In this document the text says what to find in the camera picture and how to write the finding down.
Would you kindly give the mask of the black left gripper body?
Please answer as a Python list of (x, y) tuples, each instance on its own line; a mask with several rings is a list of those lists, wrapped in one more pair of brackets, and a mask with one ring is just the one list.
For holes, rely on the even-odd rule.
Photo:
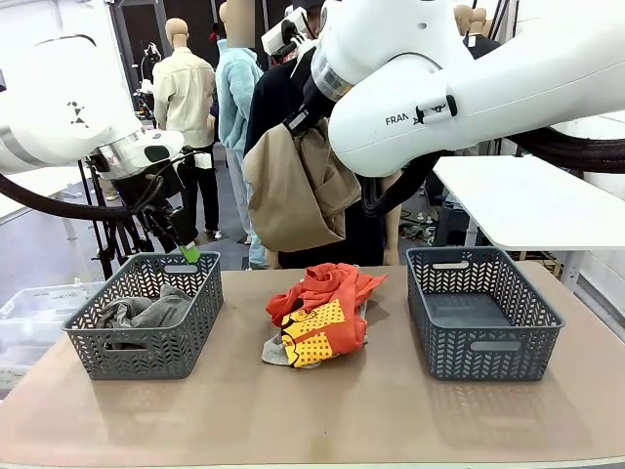
[(195, 242), (196, 228), (184, 207), (148, 205), (145, 221), (147, 229), (163, 248), (187, 247)]

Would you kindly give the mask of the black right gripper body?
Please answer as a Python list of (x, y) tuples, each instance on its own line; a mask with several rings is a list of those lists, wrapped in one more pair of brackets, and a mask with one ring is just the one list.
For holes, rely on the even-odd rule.
[(302, 135), (327, 115), (328, 103), (326, 102), (314, 101), (311, 103), (302, 103), (296, 111), (284, 119), (283, 125), (291, 135)]

